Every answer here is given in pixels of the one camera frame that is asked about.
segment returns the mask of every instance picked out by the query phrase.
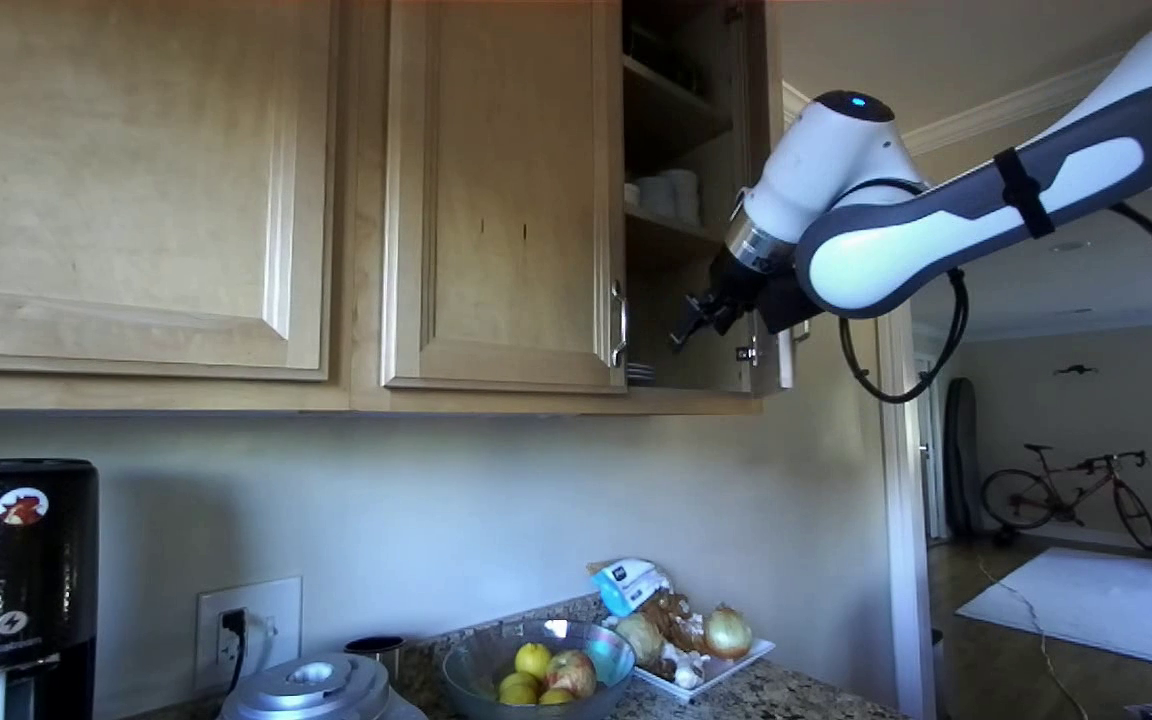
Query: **kitchen counter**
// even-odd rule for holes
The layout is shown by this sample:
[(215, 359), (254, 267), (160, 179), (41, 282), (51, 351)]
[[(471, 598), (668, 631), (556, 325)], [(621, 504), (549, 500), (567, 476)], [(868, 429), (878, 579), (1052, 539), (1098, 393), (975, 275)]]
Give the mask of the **kitchen counter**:
[[(432, 637), (424, 643), (406, 647), (402, 667), (393, 677), (397, 691), (407, 695), (430, 720), (458, 720), (458, 709), (445, 695), (435, 657), (458, 637), (514, 637), (523, 619), (545, 617), (573, 617), (573, 619), (599, 619), (599, 604), (573, 599), (542, 614), (523, 614), (514, 619)], [(710, 688), (694, 706), (680, 706), (656, 691), (650, 679), (627, 679), (634, 688), (617, 706), (617, 720), (653, 720), (653, 717), (680, 717), (680, 720), (897, 720), (892, 709), (879, 709), (858, 691), (819, 685), (774, 660), (756, 660), (731, 679)]]
[[(402, 679), (402, 691), (430, 712), (430, 720), (458, 720), (442, 679)], [(644, 679), (621, 695), (617, 720), (653, 720), (653, 717), (680, 717), (680, 720), (897, 720), (892, 709), (879, 709), (863, 695), (840, 691), (811, 677), (788, 673), (774, 660), (756, 660), (737, 673), (730, 685), (710, 688), (694, 706), (680, 706), (656, 691)]]

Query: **floor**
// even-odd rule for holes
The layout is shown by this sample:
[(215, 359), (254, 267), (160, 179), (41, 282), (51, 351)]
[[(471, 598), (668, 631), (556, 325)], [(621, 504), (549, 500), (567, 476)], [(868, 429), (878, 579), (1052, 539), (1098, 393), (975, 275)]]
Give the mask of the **floor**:
[(933, 548), (940, 720), (1129, 720), (1152, 706), (1152, 664), (955, 617), (1042, 548), (971, 539)]

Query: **bicycle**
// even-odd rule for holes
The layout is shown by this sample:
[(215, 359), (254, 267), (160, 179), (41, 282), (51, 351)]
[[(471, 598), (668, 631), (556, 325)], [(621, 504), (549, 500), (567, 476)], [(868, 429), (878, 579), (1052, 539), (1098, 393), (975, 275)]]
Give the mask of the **bicycle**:
[[(1023, 444), (1030, 452), (1037, 452), (1042, 473), (1030, 469), (1000, 469), (992, 476), (985, 476), (981, 484), (981, 504), (992, 520), (1006, 525), (1006, 533), (1021, 533), (1021, 527), (1042, 527), (1042, 525), (1080, 525), (1080, 504), (1106, 489), (1111, 489), (1111, 507), (1119, 516), (1119, 525), (1129, 527), (1129, 538), (1139, 545), (1139, 552), (1152, 552), (1152, 516), (1146, 507), (1146, 500), (1131, 492), (1129, 482), (1117, 476), (1117, 460), (1138, 460), (1138, 469), (1149, 464), (1149, 452), (1106, 452), (1106, 455), (1090, 455), (1080, 464), (1068, 469), (1052, 469), (1048, 460), (1048, 444)], [(1071, 496), (1064, 496), (1056, 489), (1056, 476), (1098, 476), (1091, 484), (1071, 489)]]

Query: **wooden cabinet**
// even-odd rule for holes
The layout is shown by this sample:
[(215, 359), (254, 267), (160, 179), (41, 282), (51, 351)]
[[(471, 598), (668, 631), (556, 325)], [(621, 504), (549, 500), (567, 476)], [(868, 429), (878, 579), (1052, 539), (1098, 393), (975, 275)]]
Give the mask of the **wooden cabinet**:
[[(712, 93), (608, 0), (0, 0), (0, 408), (737, 408), (744, 327), (666, 334), (764, 160), (756, 25), (684, 9)], [(666, 170), (701, 223), (626, 203)]]
[(380, 379), (621, 393), (617, 3), (397, 0)]
[(329, 371), (335, 0), (0, 0), (0, 371)]
[(761, 319), (668, 344), (710, 288), (730, 212), (769, 160), (761, 0), (626, 0), (627, 379), (694, 393), (779, 387), (783, 344)]

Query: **cabinet shelf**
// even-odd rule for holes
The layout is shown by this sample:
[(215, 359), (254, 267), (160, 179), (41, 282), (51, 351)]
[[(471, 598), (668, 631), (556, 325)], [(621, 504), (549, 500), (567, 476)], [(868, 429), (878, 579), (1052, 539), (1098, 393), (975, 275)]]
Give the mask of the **cabinet shelf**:
[(650, 63), (626, 58), (627, 170), (653, 173), (731, 128), (731, 117)]
[(725, 244), (701, 223), (680, 223), (626, 203), (627, 257), (640, 273), (680, 267), (716, 257)]

